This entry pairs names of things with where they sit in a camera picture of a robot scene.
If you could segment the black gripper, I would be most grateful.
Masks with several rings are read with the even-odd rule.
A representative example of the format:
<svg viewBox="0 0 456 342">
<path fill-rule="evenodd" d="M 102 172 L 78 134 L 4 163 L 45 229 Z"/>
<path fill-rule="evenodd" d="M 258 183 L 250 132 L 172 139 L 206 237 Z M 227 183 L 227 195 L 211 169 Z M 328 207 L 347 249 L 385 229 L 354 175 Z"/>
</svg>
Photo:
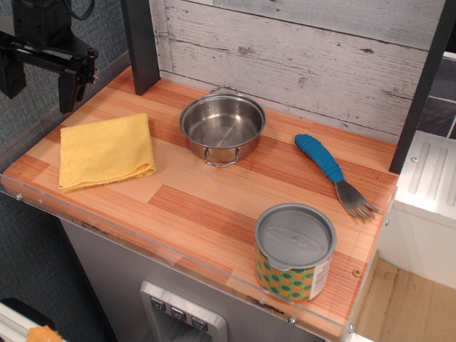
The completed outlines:
<svg viewBox="0 0 456 342">
<path fill-rule="evenodd" d="M 60 112 L 74 111 L 85 92 L 86 83 L 98 79 L 95 60 L 98 51 L 71 31 L 51 44 L 31 43 L 1 31 L 1 92 L 13 99 L 26 87 L 24 63 L 60 73 L 58 90 Z"/>
</svg>

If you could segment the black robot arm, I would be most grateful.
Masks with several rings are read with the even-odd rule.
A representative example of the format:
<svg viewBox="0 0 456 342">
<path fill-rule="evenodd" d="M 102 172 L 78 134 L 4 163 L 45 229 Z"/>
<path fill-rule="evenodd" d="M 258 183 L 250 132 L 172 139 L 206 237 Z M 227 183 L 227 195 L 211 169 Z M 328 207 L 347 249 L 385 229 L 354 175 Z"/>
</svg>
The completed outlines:
<svg viewBox="0 0 456 342">
<path fill-rule="evenodd" d="M 86 85 L 98 79 L 98 51 L 79 39 L 72 20 L 86 20 L 94 10 L 89 3 L 79 16 L 70 1 L 12 1 L 12 17 L 1 18 L 1 92 L 16 97 L 26 87 L 24 65 L 58 74 L 62 114 L 72 113 Z"/>
</svg>

